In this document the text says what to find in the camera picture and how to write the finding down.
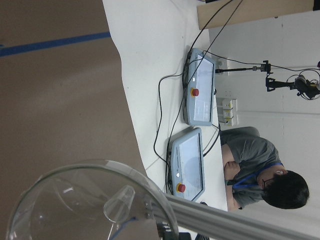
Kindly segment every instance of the screen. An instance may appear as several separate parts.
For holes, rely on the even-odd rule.
[[[183,198],[192,201],[203,190],[199,134],[181,143],[179,153],[182,182],[185,185]]]
[[[200,63],[196,71],[196,89],[199,95],[195,98],[194,120],[201,122],[210,122],[211,104],[212,104],[212,79],[214,74],[214,65],[205,58]]]

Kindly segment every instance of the blue lanyard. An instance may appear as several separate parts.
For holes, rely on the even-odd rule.
[[[235,183],[232,186],[232,188],[233,189],[244,189],[244,188],[250,188],[250,187],[253,187],[253,186],[258,186],[258,183],[253,183],[253,184],[241,184],[241,183],[243,183],[244,181],[246,181],[246,180],[248,180],[248,179],[250,179],[252,177],[258,176],[263,170],[268,169],[268,168],[270,168],[270,167],[272,167],[274,165],[282,165],[283,166],[283,164],[281,162],[275,162],[275,163],[269,164],[269,165],[261,168],[259,171],[256,171],[256,172],[246,176],[245,178],[241,179],[240,181]]]

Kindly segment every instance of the transparent bowl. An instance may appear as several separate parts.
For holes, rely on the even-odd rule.
[[[11,214],[7,240],[161,239],[178,224],[154,182],[110,160],[60,167],[24,192]]]

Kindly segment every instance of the red button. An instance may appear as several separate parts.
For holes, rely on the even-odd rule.
[[[192,96],[198,96],[199,95],[199,89],[197,89],[197,88],[192,89],[191,95]]]
[[[186,185],[179,183],[178,186],[177,186],[177,190],[180,193],[184,193],[185,190],[186,190]]]

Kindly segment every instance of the red emergency stop button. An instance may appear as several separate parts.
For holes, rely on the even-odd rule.
[[[186,190],[186,185],[182,184],[182,183],[178,183],[176,185],[176,191],[179,193],[184,193]]]
[[[196,97],[199,95],[199,89],[198,88],[191,88],[191,96]]]

